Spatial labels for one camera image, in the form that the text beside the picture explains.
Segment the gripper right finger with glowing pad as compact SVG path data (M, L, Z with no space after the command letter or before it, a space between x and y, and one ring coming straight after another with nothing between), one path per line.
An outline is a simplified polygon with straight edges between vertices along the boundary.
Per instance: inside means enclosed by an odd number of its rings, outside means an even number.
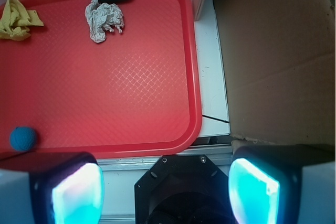
M335 147L238 147L228 192L237 223L335 223Z

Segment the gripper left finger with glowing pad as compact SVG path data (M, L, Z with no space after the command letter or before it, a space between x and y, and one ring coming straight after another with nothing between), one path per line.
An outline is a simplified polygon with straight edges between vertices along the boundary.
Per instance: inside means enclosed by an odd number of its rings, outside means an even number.
M1 153L1 223L99 223L103 197L91 153Z

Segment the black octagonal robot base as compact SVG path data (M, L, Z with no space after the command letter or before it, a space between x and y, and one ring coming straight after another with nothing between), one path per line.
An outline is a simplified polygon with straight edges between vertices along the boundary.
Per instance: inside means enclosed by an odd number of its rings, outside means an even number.
M205 155L162 156L134 185L136 223L235 223L228 176Z

